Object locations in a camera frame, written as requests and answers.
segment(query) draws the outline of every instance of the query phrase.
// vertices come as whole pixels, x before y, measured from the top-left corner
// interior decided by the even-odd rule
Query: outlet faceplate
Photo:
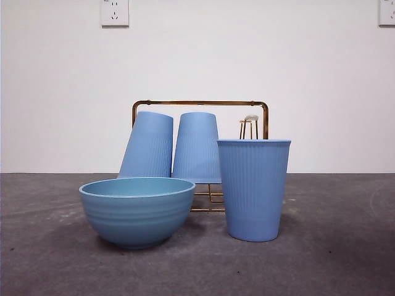
[[[395,26],[395,0],[380,0],[380,26]]]
[[[128,27],[129,0],[102,0],[101,25],[104,27]]]

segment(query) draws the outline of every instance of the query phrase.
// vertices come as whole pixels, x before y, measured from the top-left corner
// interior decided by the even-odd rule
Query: ribbed cup
[[[173,118],[138,112],[118,178],[170,177],[173,153]]]
[[[280,226],[289,140],[218,140],[228,233],[275,239]]]
[[[197,184],[221,183],[215,115],[184,113],[180,118],[173,177]]]

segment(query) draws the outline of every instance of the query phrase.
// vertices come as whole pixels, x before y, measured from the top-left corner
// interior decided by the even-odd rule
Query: upside-down cup
[[[140,111],[130,134],[118,178],[170,177],[173,118]]]
[[[218,140],[228,233],[275,239],[280,226],[289,140]]]
[[[196,184],[221,183],[217,139],[214,114],[184,113],[178,129],[173,177]]]

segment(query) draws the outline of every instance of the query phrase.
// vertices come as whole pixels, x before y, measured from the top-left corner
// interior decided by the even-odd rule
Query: socket holes
[[[118,15],[115,13],[115,11],[114,11],[114,16],[111,15],[111,19],[113,19],[113,20],[117,20],[118,19]]]

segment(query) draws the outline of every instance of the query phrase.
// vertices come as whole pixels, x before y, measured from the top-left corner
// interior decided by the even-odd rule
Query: plastic bowl
[[[85,215],[105,240],[126,249],[160,244],[180,228],[195,184],[175,178],[125,178],[80,187]]]

